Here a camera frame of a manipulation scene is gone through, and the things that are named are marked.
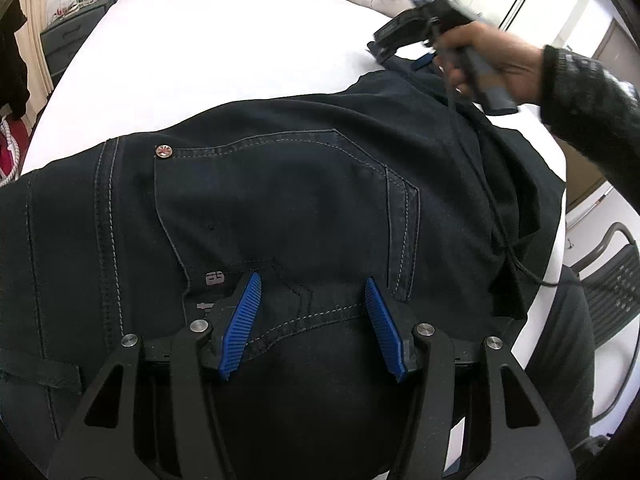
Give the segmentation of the person's right hand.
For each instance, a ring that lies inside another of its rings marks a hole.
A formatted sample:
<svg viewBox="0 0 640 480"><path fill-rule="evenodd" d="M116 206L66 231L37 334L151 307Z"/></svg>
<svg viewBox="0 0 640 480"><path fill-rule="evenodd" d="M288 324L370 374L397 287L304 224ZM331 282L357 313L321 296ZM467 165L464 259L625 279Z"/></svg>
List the person's right hand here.
<svg viewBox="0 0 640 480"><path fill-rule="evenodd" d="M544 50L478 21L448 30L436 41L436 63L450 84L466 96L473 94L469 77L450 56L462 47L477 50L501 77L516 104L540 103Z"/></svg>

